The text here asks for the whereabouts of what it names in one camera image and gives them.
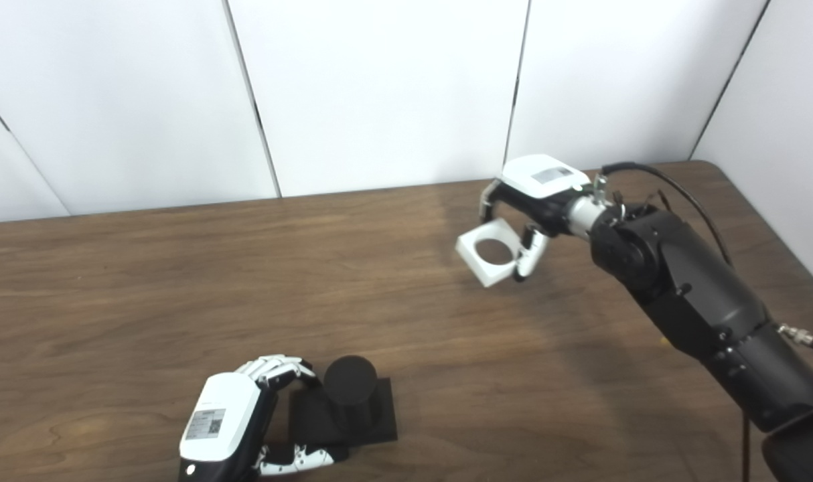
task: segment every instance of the robotic hand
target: robotic hand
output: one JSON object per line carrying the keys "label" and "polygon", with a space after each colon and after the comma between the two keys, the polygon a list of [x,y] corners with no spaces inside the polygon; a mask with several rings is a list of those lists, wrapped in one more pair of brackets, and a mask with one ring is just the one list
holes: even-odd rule
{"label": "robotic hand", "polygon": [[320,384],[311,364],[285,355],[260,357],[235,372],[210,376],[180,439],[177,480],[245,482],[348,458],[346,447],[262,445],[276,392],[296,379],[310,388]]}
{"label": "robotic hand", "polygon": [[[812,482],[813,369],[784,337],[813,348],[813,336],[773,323],[726,260],[671,211],[647,202],[607,201],[605,176],[623,169],[658,175],[700,207],[651,167],[608,165],[591,182],[556,159],[531,155],[507,162],[484,190],[480,220],[493,220],[495,204],[505,202],[536,223],[526,229],[516,257],[514,278],[519,281],[537,263],[539,253],[529,256],[534,239],[540,239],[541,252],[545,241],[560,234],[590,243],[594,263],[620,281],[664,337],[697,359],[758,429],[769,434],[763,452],[776,478]],[[474,259],[461,255],[475,270]]]}

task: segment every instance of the white wall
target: white wall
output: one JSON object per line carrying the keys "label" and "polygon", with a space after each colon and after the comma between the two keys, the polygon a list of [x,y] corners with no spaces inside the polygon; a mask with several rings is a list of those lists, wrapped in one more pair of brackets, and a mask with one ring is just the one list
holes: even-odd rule
{"label": "white wall", "polygon": [[13,135],[0,122],[0,222],[67,214]]}
{"label": "white wall", "polygon": [[719,165],[813,274],[813,0],[770,3],[694,158]]}
{"label": "white wall", "polygon": [[281,192],[495,176],[526,0],[231,0]]}
{"label": "white wall", "polygon": [[764,0],[533,0],[508,159],[685,161]]}
{"label": "white wall", "polygon": [[[763,1],[533,0],[509,157],[686,158]],[[284,195],[501,169],[527,0],[229,2]],[[277,194],[229,25],[0,0],[0,113],[70,213]]]}
{"label": "white wall", "polygon": [[0,0],[0,114],[73,214],[275,195],[219,0]]}

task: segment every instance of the wood grain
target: wood grain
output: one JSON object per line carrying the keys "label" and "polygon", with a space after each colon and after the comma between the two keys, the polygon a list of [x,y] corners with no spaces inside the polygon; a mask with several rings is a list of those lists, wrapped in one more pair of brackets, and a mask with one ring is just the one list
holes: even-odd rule
{"label": "wood grain", "polygon": [[[664,168],[774,317],[813,330],[813,280],[743,196],[712,165]],[[0,480],[174,480],[204,379],[267,353],[321,372],[357,353],[394,384],[400,441],[298,479],[738,480],[739,412],[584,243],[480,287],[453,244],[485,185],[0,224]]]}

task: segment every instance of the black robotic arm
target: black robotic arm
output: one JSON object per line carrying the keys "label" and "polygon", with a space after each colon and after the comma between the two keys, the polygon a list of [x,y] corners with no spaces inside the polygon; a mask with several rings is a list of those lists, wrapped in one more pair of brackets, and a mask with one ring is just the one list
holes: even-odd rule
{"label": "black robotic arm", "polygon": [[769,434],[763,454],[776,478],[813,482],[813,369],[783,335],[811,348],[813,337],[774,323],[734,269],[676,214],[650,204],[605,201],[603,174],[593,184],[570,178],[568,188],[556,186],[550,195],[536,197],[540,174],[560,164],[543,156],[551,162],[541,167],[536,157],[529,156],[529,168],[518,165],[519,159],[505,165],[482,195],[482,221],[492,219],[496,202],[505,202],[534,220],[545,236],[589,241],[596,265],[617,278],[673,347],[697,359]]}

